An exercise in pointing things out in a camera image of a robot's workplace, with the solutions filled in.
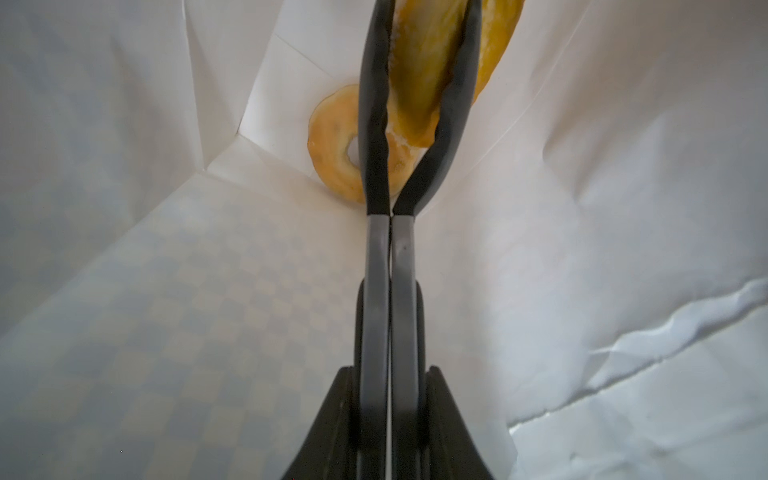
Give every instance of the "bagel hole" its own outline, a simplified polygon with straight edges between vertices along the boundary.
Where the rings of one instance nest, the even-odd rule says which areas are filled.
[[[349,158],[349,162],[355,167],[360,168],[360,150],[357,145],[357,137],[354,137],[349,142],[349,146],[346,148],[346,156]]]

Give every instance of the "bagel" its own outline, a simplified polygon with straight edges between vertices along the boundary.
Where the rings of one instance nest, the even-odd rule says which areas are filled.
[[[359,86],[347,85],[321,101],[310,117],[306,142],[312,165],[320,180],[334,193],[364,204],[360,169],[349,161],[346,151],[357,136],[357,98]],[[418,149],[398,141],[386,132],[389,144],[389,192],[397,195],[415,168]]]
[[[524,0],[483,0],[475,100],[502,59]],[[413,147],[435,141],[467,0],[398,0],[389,53],[390,126]]]

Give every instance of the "tongs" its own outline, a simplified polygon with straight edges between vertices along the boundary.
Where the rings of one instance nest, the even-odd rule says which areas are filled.
[[[415,217],[445,179],[472,106],[482,2],[467,2],[435,142],[390,211],[385,130],[394,7],[395,0],[377,0],[360,70],[358,135],[368,245],[357,297],[354,366],[336,374],[285,479],[384,479],[388,447],[395,479],[492,478],[440,369],[425,372],[414,252]]]

